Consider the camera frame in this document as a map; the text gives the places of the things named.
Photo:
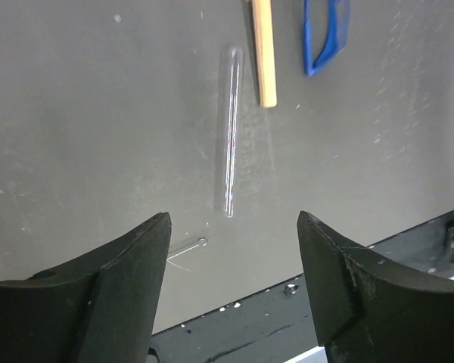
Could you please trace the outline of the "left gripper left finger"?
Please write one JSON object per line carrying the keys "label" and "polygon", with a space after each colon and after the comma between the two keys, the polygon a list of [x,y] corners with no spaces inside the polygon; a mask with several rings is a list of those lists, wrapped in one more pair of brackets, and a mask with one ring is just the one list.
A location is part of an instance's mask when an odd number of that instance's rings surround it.
{"label": "left gripper left finger", "polygon": [[144,362],[171,218],[24,280],[0,281],[0,362]]}

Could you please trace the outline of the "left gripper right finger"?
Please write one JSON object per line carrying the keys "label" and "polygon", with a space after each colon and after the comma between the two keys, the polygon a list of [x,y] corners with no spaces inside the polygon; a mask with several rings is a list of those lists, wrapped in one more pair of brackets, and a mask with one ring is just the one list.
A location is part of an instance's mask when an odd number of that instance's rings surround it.
{"label": "left gripper right finger", "polygon": [[329,362],[454,362],[454,280],[297,220],[316,338]]}

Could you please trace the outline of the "test tube brush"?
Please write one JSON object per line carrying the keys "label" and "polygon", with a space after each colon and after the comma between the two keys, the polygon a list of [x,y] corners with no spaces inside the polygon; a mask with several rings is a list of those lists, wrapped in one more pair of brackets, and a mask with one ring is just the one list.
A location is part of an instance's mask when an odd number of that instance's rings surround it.
{"label": "test tube brush", "polygon": [[168,257],[166,259],[166,262],[175,268],[178,268],[183,271],[188,271],[187,268],[184,268],[184,267],[174,263],[173,260],[182,255],[185,255],[186,253],[189,253],[192,250],[195,250],[199,247],[205,247],[207,244],[208,244],[208,239],[205,236],[194,237],[193,239],[186,240],[183,244],[180,244],[180,245],[172,248],[168,252]]}

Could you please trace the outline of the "blue safety glasses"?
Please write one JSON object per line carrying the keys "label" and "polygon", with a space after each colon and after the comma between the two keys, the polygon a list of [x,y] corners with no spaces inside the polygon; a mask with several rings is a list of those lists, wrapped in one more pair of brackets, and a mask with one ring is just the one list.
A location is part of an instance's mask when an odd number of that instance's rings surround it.
{"label": "blue safety glasses", "polygon": [[351,1],[329,0],[328,28],[321,52],[313,54],[313,32],[310,21],[311,1],[303,2],[303,61],[308,77],[320,74],[346,47],[349,36]]}

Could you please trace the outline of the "wooden stick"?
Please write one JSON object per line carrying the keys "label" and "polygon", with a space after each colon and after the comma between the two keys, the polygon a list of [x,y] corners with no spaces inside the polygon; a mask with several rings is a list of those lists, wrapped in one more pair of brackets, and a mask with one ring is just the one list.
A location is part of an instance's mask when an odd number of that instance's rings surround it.
{"label": "wooden stick", "polygon": [[277,85],[272,2],[270,0],[253,0],[251,3],[260,105],[263,108],[273,108],[277,105]]}

